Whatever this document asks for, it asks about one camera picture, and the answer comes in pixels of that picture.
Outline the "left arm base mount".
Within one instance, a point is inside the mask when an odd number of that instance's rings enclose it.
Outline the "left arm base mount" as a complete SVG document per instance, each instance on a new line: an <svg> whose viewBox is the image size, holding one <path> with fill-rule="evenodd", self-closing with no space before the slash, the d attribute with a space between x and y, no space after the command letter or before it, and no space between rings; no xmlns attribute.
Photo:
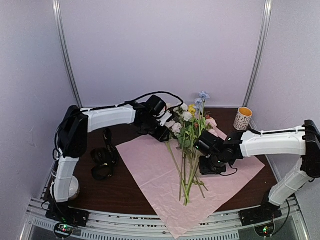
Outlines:
<svg viewBox="0 0 320 240"><path fill-rule="evenodd" d="M57 222L66 223L77 227L86 227L90 213L85 210L68 208L65 212L57 208L46 211L45 217Z"/></svg>

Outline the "pink wrapping paper sheet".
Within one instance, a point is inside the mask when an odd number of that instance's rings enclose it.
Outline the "pink wrapping paper sheet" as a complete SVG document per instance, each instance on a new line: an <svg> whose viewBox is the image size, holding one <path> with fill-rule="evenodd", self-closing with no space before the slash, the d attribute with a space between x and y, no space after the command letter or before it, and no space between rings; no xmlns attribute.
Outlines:
<svg viewBox="0 0 320 240"><path fill-rule="evenodd" d="M222 205L233 198L264 167L256 157L237 160L238 172L231 176L205 175L200 179L206 189L197 185L190 190L190 202L184 206L180 193L180 177L175 162L182 154L178 143L167 146L149 135L140 136L117 146L117 150L140 190L162 220L171 235L177 239L200 224Z"/></svg>

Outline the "blue flower stem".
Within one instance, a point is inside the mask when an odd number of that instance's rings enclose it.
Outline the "blue flower stem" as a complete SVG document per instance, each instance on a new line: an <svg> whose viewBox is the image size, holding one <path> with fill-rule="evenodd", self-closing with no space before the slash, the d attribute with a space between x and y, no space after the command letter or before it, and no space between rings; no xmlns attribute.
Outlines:
<svg viewBox="0 0 320 240"><path fill-rule="evenodd" d="M196 143L196 140L201 136L203 129L202 127L204 126L205 123L205 103L206 100L210 99L210 96L208 95L208 93L206 91L200 91L198 94L198 98L196 98L194 100L194 106L193 108L195 109L195 113L194 113L194 121L192 122L193 127L191 128L191 154L190 154L190 168L189 168L189 176L188 176L188 181L185 184L185 200L183 205L187 206L188 203L190 203L190 193L191 193L191 189L190 189L190 183L191 183L191 179L190 179L190 175L192 173L192 169L195 165L198 165L198 169L199 169L199 158L201 156L201 153L196 150L196 148L194 147L194 144Z"/></svg>

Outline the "dark yellow flower stem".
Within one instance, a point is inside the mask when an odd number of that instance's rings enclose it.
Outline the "dark yellow flower stem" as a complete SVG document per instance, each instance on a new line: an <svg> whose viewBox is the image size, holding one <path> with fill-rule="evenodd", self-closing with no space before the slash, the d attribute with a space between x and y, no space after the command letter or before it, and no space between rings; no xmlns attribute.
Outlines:
<svg viewBox="0 0 320 240"><path fill-rule="evenodd" d="M205 199L206 198L205 192L208 192L209 189L206 187L206 184L201 180L201 178L199 176L198 167L199 166L197 164L191 170L191 174L190 174L191 182L190 182L189 189L191 190L192 186L195 185L199 189L202 198Z"/></svg>

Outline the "patterned mug orange inside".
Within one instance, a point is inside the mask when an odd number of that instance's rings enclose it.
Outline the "patterned mug orange inside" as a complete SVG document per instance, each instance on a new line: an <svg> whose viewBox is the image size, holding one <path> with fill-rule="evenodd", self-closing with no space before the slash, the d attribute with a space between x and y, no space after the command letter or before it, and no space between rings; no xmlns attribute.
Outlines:
<svg viewBox="0 0 320 240"><path fill-rule="evenodd" d="M239 107L233 122L237 131L247 130L253 116L253 112L247 107Z"/></svg>

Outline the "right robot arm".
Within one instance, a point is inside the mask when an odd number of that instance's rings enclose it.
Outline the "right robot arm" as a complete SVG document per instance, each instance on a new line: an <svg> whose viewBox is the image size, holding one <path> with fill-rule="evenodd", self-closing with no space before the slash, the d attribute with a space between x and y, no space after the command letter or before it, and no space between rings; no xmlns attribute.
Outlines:
<svg viewBox="0 0 320 240"><path fill-rule="evenodd" d="M270 189L266 202L257 208L256 216L261 221L268 220L288 197L320 176L320 131L313 120L274 131L235 131L225 139L204 130L193 146L203 155L210 156L207 166L212 169L260 155L299 156L293 169Z"/></svg>

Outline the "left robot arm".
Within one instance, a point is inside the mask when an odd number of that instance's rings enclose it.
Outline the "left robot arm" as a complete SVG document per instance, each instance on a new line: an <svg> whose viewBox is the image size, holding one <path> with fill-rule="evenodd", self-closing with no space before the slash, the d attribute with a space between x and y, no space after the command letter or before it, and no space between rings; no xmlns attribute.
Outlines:
<svg viewBox="0 0 320 240"><path fill-rule="evenodd" d="M173 114L167 104L152 95L146 102L126 101L119 105L94 108L79 108L72 105L57 127L54 139L53 158L56 161L53 172L52 198L57 202L52 213L61 222L72 218L72 211L63 203L77 194L79 182L74 171L79 159L88 148L88 134L118 125L135 125L159 142L168 141L170 131L166 123Z"/></svg>

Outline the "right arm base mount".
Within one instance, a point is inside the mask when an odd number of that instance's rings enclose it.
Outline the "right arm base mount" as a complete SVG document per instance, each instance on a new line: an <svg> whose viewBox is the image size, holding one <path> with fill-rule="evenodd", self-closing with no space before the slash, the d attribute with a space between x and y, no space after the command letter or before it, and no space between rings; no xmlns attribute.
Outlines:
<svg viewBox="0 0 320 240"><path fill-rule="evenodd" d="M263 222L271 221L282 216L279 208L259 206L241 210L239 217L242 226L256 225Z"/></svg>

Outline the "black printed ribbon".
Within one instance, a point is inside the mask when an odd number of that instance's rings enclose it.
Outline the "black printed ribbon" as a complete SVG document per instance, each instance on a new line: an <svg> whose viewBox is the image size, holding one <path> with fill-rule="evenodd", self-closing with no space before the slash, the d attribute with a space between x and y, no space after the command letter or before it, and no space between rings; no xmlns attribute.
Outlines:
<svg viewBox="0 0 320 240"><path fill-rule="evenodd" d="M120 154L112 142L112 132L106 127L102 131L105 147L95 148L90 152L96 164L91 169L91 175L96 181L103 181L114 175L114 168L118 165Z"/></svg>

